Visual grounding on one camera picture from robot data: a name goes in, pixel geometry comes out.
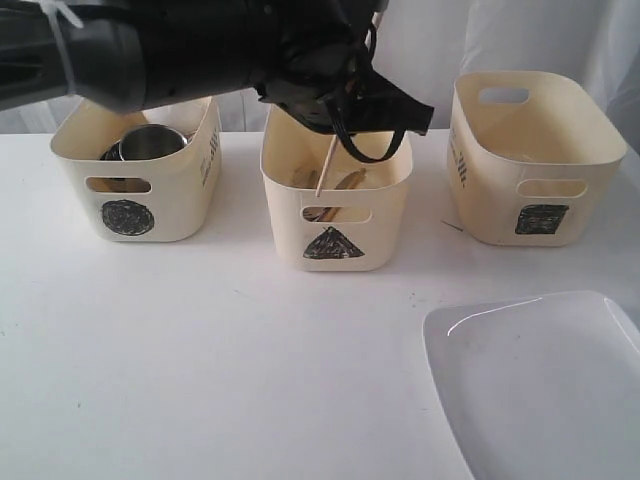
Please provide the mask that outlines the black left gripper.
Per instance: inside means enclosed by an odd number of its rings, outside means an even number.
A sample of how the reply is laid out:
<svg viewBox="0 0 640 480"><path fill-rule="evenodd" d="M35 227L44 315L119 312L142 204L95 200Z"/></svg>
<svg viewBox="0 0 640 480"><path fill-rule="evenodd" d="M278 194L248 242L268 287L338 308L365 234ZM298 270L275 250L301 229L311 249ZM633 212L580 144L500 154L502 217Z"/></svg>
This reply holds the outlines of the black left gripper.
<svg viewBox="0 0 640 480"><path fill-rule="evenodd" d="M292 44L255 86L263 103L279 106L300 124L333 134L428 131L434 107L413 98L375 71L377 31L362 37L304 38Z"/></svg>

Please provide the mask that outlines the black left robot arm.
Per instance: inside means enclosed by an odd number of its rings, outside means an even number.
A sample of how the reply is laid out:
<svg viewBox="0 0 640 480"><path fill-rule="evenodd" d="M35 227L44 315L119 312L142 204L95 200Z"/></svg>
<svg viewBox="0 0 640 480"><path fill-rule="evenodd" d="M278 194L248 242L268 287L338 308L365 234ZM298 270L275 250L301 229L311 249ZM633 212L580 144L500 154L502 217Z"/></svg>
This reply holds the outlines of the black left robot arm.
<svg viewBox="0 0 640 480"><path fill-rule="evenodd" d="M425 133L433 108L372 65L374 1L1 5L1 106L77 95L116 113L254 89L306 128Z"/></svg>

